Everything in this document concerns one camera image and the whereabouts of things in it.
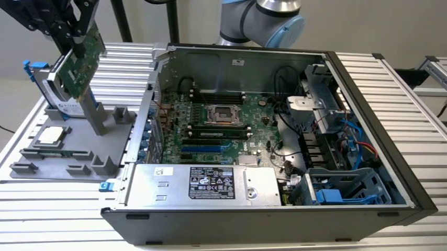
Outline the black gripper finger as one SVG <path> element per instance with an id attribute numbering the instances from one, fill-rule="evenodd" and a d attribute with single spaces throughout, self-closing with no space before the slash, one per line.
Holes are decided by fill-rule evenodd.
<path id="1" fill-rule="evenodd" d="M 78 58 L 83 58 L 86 55 L 85 40 L 95 23 L 99 0 L 75 0 L 73 2 L 79 10 L 79 17 L 75 17 L 77 22 L 73 25 L 74 52 Z"/>
<path id="2" fill-rule="evenodd" d="M 66 54 L 75 51 L 77 17 L 71 1 L 2 1 L 2 10 L 31 31 L 50 36 Z"/>

